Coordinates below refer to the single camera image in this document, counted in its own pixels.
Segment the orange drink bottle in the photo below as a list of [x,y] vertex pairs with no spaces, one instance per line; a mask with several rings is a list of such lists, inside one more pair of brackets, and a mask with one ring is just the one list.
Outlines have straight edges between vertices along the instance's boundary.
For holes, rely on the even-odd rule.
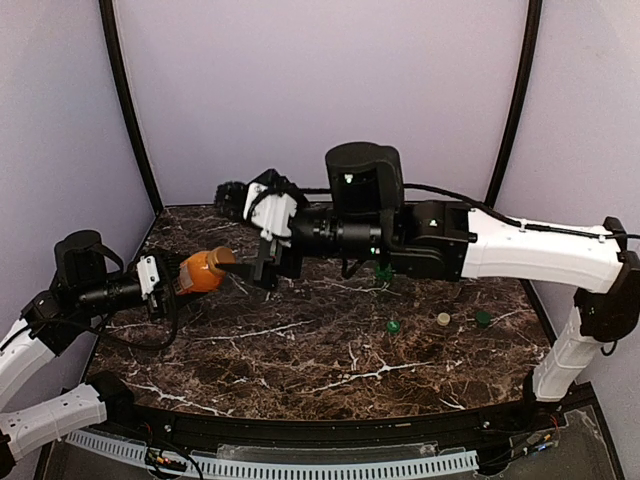
[[216,291],[226,273],[216,267],[214,251],[201,251],[184,260],[174,282],[177,295]]

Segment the green soda bottle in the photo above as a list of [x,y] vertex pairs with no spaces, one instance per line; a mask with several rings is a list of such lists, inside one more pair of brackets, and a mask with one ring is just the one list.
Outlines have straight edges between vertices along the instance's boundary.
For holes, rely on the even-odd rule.
[[377,264],[375,267],[375,282],[379,286],[388,285],[394,277],[393,268],[390,265]]

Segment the small green soda cap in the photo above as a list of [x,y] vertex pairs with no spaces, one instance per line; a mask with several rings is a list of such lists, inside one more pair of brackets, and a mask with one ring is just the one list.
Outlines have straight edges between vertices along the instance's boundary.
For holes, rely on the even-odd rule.
[[398,321],[388,321],[386,327],[389,333],[396,334],[400,331],[401,324]]

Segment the cream bottle cap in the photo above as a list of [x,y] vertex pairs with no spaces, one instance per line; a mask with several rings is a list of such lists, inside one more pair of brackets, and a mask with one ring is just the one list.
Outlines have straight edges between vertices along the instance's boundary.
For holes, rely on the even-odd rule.
[[440,313],[437,315],[436,322],[441,327],[446,327],[450,323],[451,317],[447,313]]

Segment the green bottle cap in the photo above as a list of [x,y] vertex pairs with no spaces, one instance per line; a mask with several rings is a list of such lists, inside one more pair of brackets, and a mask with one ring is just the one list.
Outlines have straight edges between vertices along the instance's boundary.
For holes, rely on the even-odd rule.
[[478,311],[475,314],[475,322],[479,328],[487,328],[491,325],[492,316],[486,311]]

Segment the tan orange bottle cap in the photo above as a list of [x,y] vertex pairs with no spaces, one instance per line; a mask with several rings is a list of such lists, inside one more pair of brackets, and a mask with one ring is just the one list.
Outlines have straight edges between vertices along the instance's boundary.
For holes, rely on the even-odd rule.
[[224,276],[226,271],[223,269],[223,266],[235,265],[236,256],[230,248],[219,246],[207,253],[206,262],[209,271],[213,275]]

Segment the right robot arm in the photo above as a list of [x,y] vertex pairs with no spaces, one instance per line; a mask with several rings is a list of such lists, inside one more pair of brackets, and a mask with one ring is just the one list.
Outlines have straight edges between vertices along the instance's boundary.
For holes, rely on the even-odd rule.
[[525,396],[562,400],[602,346],[629,335],[639,320],[639,258],[621,222],[577,227],[514,219],[467,196],[438,187],[409,202],[398,151],[351,142],[325,156],[328,206],[273,169],[216,189],[225,217],[259,233],[250,264],[230,272],[272,290],[297,278],[305,258],[337,259],[344,278],[374,261],[413,279],[456,282],[516,278],[571,285],[574,304],[550,353],[528,376]]

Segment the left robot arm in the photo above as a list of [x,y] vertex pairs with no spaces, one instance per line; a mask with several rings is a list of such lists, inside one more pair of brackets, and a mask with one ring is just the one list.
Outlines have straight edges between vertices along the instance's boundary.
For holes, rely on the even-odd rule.
[[[177,336],[177,301],[169,261],[162,253],[143,255],[131,266],[105,246],[99,232],[80,230],[54,247],[56,271],[50,287],[21,311],[1,341],[1,403],[82,334],[127,348],[157,352]],[[146,307],[171,323],[160,343],[136,344],[94,325],[120,311]],[[102,372],[58,397],[33,407],[1,413],[1,473],[26,455],[84,427],[129,416],[132,392],[115,375]]]

